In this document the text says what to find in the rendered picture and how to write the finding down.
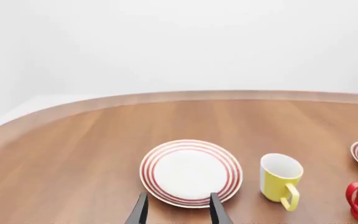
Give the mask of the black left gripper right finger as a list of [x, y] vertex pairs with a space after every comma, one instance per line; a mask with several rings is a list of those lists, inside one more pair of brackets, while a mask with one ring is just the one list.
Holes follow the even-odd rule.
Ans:
[[209, 197], [209, 212], [212, 224], [233, 224], [226, 213], [217, 193], [211, 193]]

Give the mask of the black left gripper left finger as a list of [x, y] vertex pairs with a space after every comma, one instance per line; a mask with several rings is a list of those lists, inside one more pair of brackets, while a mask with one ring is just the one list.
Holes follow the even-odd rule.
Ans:
[[146, 224], [149, 210], [149, 200], [147, 194], [140, 194], [131, 214], [125, 224]]

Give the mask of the yellow and white mug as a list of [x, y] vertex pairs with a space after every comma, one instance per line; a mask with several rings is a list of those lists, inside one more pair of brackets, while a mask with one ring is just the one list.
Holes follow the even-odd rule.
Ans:
[[303, 171], [302, 165], [290, 156], [265, 154], [260, 159], [260, 191], [266, 199], [281, 203], [291, 212], [298, 206], [300, 193], [296, 186]]

